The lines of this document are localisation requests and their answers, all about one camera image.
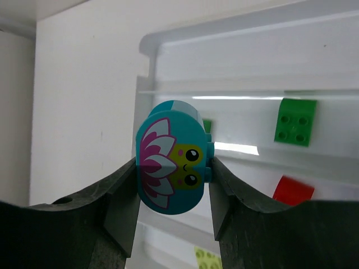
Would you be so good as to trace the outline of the red curved lego brick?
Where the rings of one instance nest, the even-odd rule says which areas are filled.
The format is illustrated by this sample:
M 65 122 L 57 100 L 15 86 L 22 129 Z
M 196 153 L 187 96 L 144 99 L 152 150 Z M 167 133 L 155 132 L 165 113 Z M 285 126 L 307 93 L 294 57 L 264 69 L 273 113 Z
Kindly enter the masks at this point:
M 283 175 L 277 184 L 273 199 L 286 205 L 296 206 L 312 198 L 315 188 Z

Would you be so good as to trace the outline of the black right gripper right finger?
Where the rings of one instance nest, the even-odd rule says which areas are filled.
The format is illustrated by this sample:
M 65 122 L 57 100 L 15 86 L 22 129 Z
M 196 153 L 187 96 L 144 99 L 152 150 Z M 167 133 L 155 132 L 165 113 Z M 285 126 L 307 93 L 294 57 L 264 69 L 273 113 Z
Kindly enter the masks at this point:
M 224 268 L 357 268 L 358 203 L 306 201 L 291 207 L 240 178 L 219 159 L 209 184 Z

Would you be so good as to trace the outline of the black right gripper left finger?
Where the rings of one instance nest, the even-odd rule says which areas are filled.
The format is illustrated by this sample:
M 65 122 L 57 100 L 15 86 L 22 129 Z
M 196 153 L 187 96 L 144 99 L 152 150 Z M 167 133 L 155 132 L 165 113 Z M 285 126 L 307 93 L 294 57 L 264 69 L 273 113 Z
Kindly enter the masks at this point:
M 140 207 L 136 172 L 130 160 L 51 204 L 1 202 L 1 267 L 124 268 Z

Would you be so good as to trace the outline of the green lego brick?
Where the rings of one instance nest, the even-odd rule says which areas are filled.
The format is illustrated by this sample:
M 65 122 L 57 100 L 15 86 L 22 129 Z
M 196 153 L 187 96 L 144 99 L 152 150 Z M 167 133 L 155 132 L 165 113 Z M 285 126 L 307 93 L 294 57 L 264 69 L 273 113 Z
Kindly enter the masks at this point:
M 278 110 L 274 141 L 308 147 L 316 107 L 316 100 L 282 99 Z

